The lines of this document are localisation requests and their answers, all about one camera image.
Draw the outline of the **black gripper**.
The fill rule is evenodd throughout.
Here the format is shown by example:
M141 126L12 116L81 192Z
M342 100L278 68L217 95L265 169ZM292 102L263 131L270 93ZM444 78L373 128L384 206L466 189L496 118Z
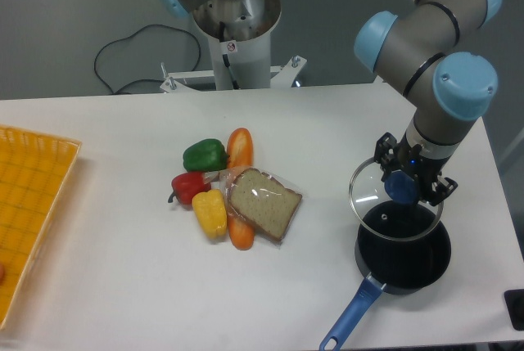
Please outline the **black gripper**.
M426 142L418 131L407 131L400 144L389 132L376 142L374 162L382 171L381 181L391 175L394 193L427 195L425 201L437 206L457 189L455 180L441 177L445 158L436 158L433 149L439 146Z

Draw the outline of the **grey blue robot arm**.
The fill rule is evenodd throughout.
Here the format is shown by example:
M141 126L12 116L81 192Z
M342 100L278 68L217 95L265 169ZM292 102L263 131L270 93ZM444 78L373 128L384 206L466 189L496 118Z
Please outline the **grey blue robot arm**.
M280 0L161 0L175 16L191 16L207 37L219 90L288 85L291 71L270 72L270 34ZM371 72L415 106L404 136L380 138L374 161L395 202L437 205L456 188L441 170L487 111L498 76L486 59L456 52L485 25L502 0L413 0L405 18L381 11L358 32L354 52Z

